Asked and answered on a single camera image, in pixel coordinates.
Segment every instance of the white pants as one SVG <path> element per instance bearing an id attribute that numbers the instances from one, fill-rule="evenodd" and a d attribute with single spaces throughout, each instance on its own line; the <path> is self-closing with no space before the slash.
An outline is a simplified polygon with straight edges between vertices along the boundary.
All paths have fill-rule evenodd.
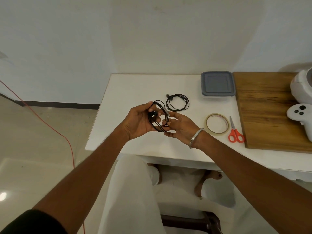
<path id="1" fill-rule="evenodd" d="M 153 185 L 158 180 L 158 170 L 141 158 L 127 155 L 120 159 L 111 177 L 98 234 L 165 234 L 153 193 Z M 236 187 L 217 188 L 229 181 L 226 176 L 213 183 L 208 180 L 203 185 L 203 197 L 236 211 L 232 233 L 277 233 Z"/>

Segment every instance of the black sleeve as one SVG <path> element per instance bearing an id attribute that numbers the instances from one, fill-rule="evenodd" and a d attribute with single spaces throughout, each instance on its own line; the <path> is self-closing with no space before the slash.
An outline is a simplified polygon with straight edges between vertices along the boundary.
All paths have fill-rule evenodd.
<path id="1" fill-rule="evenodd" d="M 19 233 L 60 233 L 67 234 L 63 226 L 52 216 L 39 210 L 27 210 L 9 225 L 0 234 Z"/>

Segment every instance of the hand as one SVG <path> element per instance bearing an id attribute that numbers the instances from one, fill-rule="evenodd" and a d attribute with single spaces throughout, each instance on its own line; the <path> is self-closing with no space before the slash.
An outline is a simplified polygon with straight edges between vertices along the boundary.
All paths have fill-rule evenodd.
<path id="1" fill-rule="evenodd" d="M 160 123 L 161 119 L 159 116 L 163 114 L 163 111 L 157 108 L 155 104 L 152 106 L 152 103 L 153 101 L 150 101 L 146 104 L 131 108 L 126 118 L 119 125 L 125 130 L 129 140 L 140 137 L 149 131 L 157 131 L 150 124 L 147 113 L 152 111 L 158 112 L 158 116 L 155 117 L 154 120 Z"/>
<path id="2" fill-rule="evenodd" d="M 170 117 L 177 118 L 177 120 L 169 119 L 168 122 L 169 128 L 171 130 L 175 130 L 176 133 L 164 132 L 164 134 L 168 137 L 177 138 L 184 144 L 189 145 L 191 139 L 200 128 L 187 116 L 184 116 L 176 112 L 169 112 L 169 114 Z M 193 148 L 197 148 L 197 146 L 195 146 L 195 142 L 196 140 L 192 144 Z"/>

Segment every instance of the white wall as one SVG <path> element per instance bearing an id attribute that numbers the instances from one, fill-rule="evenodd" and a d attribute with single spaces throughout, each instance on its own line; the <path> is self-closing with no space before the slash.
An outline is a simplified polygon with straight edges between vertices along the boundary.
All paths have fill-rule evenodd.
<path id="1" fill-rule="evenodd" d="M 111 73 L 298 71 L 312 0 L 0 0 L 0 79 L 24 100 L 101 102 Z M 0 86 L 0 93 L 13 96 Z"/>

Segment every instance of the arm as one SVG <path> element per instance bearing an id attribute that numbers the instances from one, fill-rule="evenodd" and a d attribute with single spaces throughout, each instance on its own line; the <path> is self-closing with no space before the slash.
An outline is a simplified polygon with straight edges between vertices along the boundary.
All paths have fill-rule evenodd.
<path id="1" fill-rule="evenodd" d="M 189 144 L 199 127 L 188 117 L 170 112 L 165 132 Z M 207 154 L 234 183 L 249 203 L 279 233 L 312 233 L 312 193 L 248 159 L 227 145 L 201 131 L 192 145 Z"/>
<path id="2" fill-rule="evenodd" d="M 132 108 L 124 121 L 106 140 L 33 209 L 54 217 L 68 234 L 76 233 L 96 201 L 112 165 L 126 142 L 149 131 L 156 131 L 148 121 L 147 112 L 159 109 L 156 105 L 152 107 L 151 105 L 152 101 Z"/>

